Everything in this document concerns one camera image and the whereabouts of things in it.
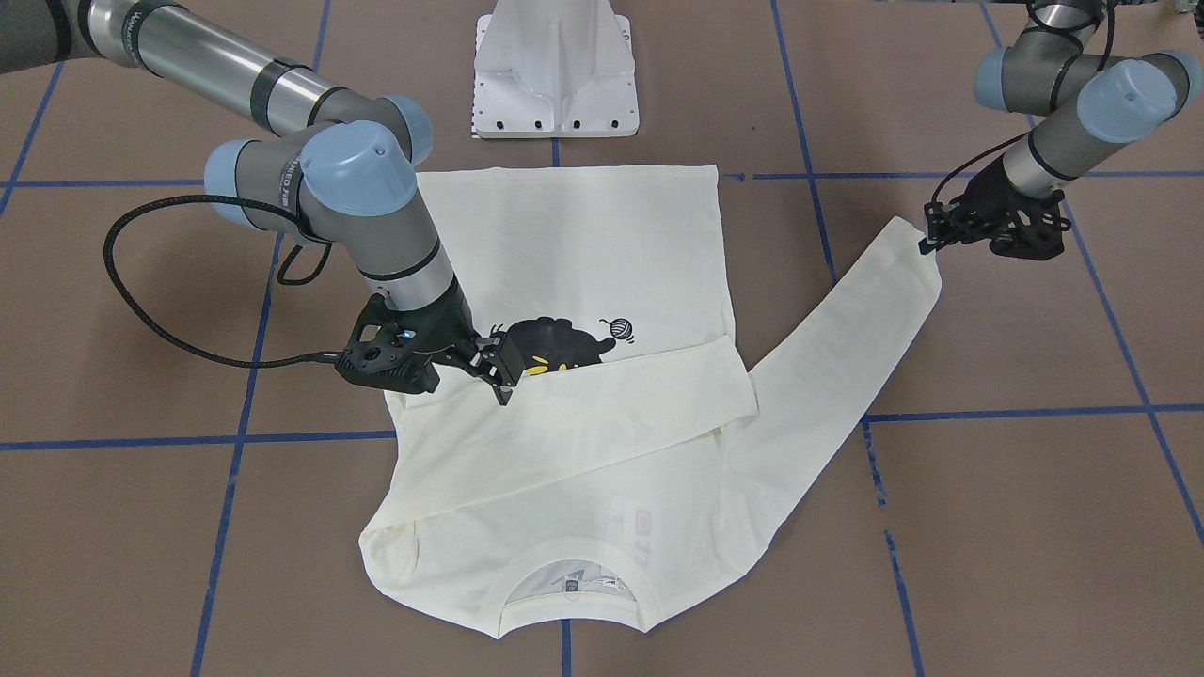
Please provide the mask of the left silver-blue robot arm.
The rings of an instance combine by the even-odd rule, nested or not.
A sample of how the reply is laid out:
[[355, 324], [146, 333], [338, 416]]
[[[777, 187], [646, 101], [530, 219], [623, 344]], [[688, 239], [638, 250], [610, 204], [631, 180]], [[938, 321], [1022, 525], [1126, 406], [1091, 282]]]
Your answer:
[[929, 254], [986, 241], [996, 257], [1047, 260], [1066, 249], [1072, 223], [1060, 204], [1067, 184], [1147, 137], [1202, 94], [1202, 65], [1182, 51], [1092, 55], [1088, 39], [1114, 29], [1109, 1], [1029, 1], [1023, 31], [985, 55], [976, 102], [1040, 117], [1029, 133], [981, 151], [985, 167], [958, 198], [926, 204]]

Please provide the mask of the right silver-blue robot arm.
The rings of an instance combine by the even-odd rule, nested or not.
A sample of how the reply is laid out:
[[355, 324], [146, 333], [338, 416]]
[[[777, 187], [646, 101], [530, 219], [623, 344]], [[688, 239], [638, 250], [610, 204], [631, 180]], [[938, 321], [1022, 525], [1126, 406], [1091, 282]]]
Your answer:
[[157, 324], [116, 267], [116, 243], [137, 217], [211, 204], [238, 226], [287, 234], [296, 247], [344, 247], [371, 295], [343, 351], [246, 363], [249, 370], [332, 365], [354, 385], [435, 392], [439, 365], [490, 385], [507, 404], [524, 360], [502, 330], [483, 336], [419, 192], [417, 165], [433, 125], [405, 96], [370, 99], [309, 65], [276, 55], [176, 1], [5, 1], [2, 73], [81, 57], [153, 73], [268, 133], [212, 153], [201, 196], [160, 198], [122, 214], [104, 239], [104, 267], [129, 308], [160, 338], [216, 361]]

